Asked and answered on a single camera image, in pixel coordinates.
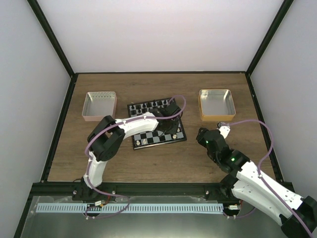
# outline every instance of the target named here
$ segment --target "wooden table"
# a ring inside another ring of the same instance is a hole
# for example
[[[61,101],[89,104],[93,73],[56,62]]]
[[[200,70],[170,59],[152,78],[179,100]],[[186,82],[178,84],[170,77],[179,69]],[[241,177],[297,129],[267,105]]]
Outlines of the wooden table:
[[[80,74],[58,142],[48,181],[73,181],[85,173],[88,159],[84,154],[87,136],[98,122],[86,122],[82,109],[87,92],[115,91],[116,118],[127,118],[127,104],[182,94],[187,107],[182,122],[187,141],[133,150],[132,139],[125,139],[106,167],[103,180],[112,182],[220,182],[226,175],[207,156],[196,141],[198,129],[215,129],[215,122],[199,117],[200,89],[229,89],[236,116],[233,121],[256,119],[252,97],[244,74]],[[231,128],[227,138],[231,148],[245,153],[255,163],[267,152],[257,123]],[[270,160],[263,171],[274,178]]]

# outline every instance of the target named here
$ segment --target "checkered board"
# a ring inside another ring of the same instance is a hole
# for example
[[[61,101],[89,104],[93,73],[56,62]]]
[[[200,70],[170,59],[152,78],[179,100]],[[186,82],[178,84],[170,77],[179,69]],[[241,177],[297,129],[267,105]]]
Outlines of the checkered board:
[[[170,98],[158,99],[153,101],[133,103],[128,105],[129,117],[136,117],[148,112],[152,108],[165,108]],[[181,118],[179,121],[177,133],[175,135],[164,133],[163,131],[154,130],[132,136],[133,149],[141,149],[156,145],[168,144],[187,140]]]

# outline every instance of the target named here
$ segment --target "purple cable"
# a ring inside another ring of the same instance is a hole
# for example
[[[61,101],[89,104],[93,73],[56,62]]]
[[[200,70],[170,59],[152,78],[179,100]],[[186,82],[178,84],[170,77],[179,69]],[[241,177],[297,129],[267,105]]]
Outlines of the purple cable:
[[[175,118],[175,117],[179,116],[179,115],[184,111],[184,109],[185,109],[185,107],[186,107],[186,99],[185,99],[185,97],[184,97],[183,95],[175,95],[175,96],[173,96],[173,97],[168,101],[168,103],[170,103],[170,101],[172,101],[175,97],[181,97],[181,98],[183,98],[183,100],[184,100],[184,105],[183,105],[182,109],[181,109],[178,113],[176,113],[175,115],[169,116],[169,117],[152,117],[152,116],[150,116],[150,117],[146,117],[146,118],[148,118],[148,119],[172,119],[172,118]],[[131,118],[131,119],[126,120],[126,123],[129,123],[129,122],[132,122],[132,121],[136,121],[136,120],[144,120],[144,118],[143,118],[143,117]],[[115,128],[116,126],[119,126],[119,125],[122,125],[122,124],[124,124],[124,122],[116,123],[116,124],[114,124],[114,125],[108,126],[108,127],[105,128],[104,130],[102,130],[101,132],[99,132],[99,133],[88,143],[88,145],[87,145],[87,147],[86,147],[86,149],[85,149],[85,154],[86,154],[90,159],[92,159],[91,156],[89,155],[89,148],[91,147],[91,145],[98,139],[98,137],[100,137],[101,135],[105,134],[107,131],[109,131],[109,130]],[[123,198],[127,198],[127,199],[128,199],[127,205],[126,205],[122,210],[120,210],[120,211],[118,211],[118,212],[116,212],[116,213],[113,213],[113,214],[111,214],[111,215],[108,215],[108,216],[96,217],[95,219],[101,219],[101,218],[106,218],[106,217],[112,217],[112,216],[115,216],[115,215],[117,215],[117,214],[119,214],[119,213],[125,211],[125,210],[130,206],[130,199],[129,199],[128,197],[126,197],[126,196],[123,196],[123,195],[107,193],[107,192],[103,192],[103,191],[100,191],[99,189],[95,188],[95,187],[92,185],[92,183],[91,183],[91,181],[90,181],[90,179],[89,179],[89,169],[90,169],[90,166],[91,166],[91,161],[88,163],[88,166],[87,166],[87,169],[86,169],[87,182],[88,182],[88,184],[90,185],[90,187],[91,187],[94,191],[96,191],[96,192],[98,192],[98,193],[100,193],[100,194],[103,194],[103,195],[107,195],[107,196],[123,197]],[[88,208],[88,209],[86,210],[86,212],[85,212],[86,218],[88,218],[87,212],[88,212],[89,210],[90,210],[90,209]]]
[[[266,182],[266,180],[262,177],[261,175],[261,165],[262,165],[262,162],[270,155],[270,153],[272,152],[272,149],[273,149],[273,134],[271,132],[271,130],[268,128],[268,126],[260,121],[260,120],[256,120],[256,119],[249,119],[249,120],[242,120],[242,121],[238,121],[238,122],[233,122],[233,123],[224,123],[228,126],[232,126],[232,125],[237,125],[237,124],[241,124],[241,123],[245,123],[245,122],[258,122],[260,123],[261,125],[263,125],[270,137],[271,137],[271,145],[269,147],[269,150],[268,152],[266,153],[266,155],[260,159],[260,162],[258,164],[258,173],[259,173],[259,176],[260,176],[260,179],[262,180],[262,182],[268,187],[268,189],[283,203],[283,205],[294,215],[294,217],[296,217],[296,219],[299,221],[299,223],[303,226],[303,228],[305,229],[305,231],[307,232],[307,234],[311,237],[311,238],[314,238],[313,234],[311,233],[311,231],[308,229],[308,227],[306,226],[306,224],[303,222],[303,220],[297,215],[297,213],[283,200],[283,198],[281,198],[277,192],[274,191],[274,189]]]

